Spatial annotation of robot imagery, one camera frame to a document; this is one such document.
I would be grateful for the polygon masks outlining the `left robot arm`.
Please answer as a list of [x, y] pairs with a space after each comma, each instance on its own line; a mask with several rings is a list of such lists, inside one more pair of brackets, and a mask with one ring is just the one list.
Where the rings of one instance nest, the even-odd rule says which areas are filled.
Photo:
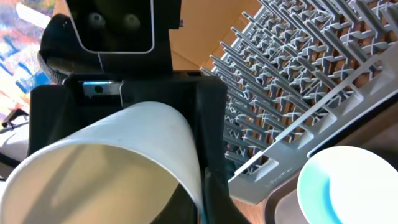
[[29, 152], [143, 101], [173, 106], [192, 127], [205, 179], [228, 181], [223, 145], [226, 85], [196, 70], [174, 70], [169, 28], [148, 54], [93, 54], [68, 16], [45, 28], [37, 58], [50, 84], [31, 93]]

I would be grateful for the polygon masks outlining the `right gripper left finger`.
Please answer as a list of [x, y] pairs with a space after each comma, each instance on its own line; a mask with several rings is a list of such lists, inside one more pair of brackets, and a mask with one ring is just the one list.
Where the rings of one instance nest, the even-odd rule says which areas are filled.
[[151, 224], [197, 224], [198, 212], [186, 190], [178, 185], [164, 209]]

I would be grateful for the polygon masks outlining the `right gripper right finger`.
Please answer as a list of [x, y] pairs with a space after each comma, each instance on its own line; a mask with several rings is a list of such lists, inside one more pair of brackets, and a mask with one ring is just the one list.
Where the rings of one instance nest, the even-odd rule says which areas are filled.
[[203, 190], [208, 223], [249, 224], [229, 197], [226, 187], [208, 167], [205, 169]]

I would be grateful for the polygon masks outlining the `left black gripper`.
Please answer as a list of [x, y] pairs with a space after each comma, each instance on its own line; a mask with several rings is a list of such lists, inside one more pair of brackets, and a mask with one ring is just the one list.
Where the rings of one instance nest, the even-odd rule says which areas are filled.
[[28, 153], [144, 101], [165, 103], [184, 115], [198, 146], [200, 169], [226, 185], [224, 111], [227, 87], [219, 78], [187, 71], [146, 77], [73, 75], [61, 85], [30, 93]]

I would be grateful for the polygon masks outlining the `white paper cup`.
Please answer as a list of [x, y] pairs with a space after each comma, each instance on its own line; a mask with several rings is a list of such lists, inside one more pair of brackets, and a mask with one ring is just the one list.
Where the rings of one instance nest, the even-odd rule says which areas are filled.
[[1, 194], [2, 223], [150, 223], [183, 187], [204, 210], [191, 127], [164, 103], [137, 103], [24, 159]]

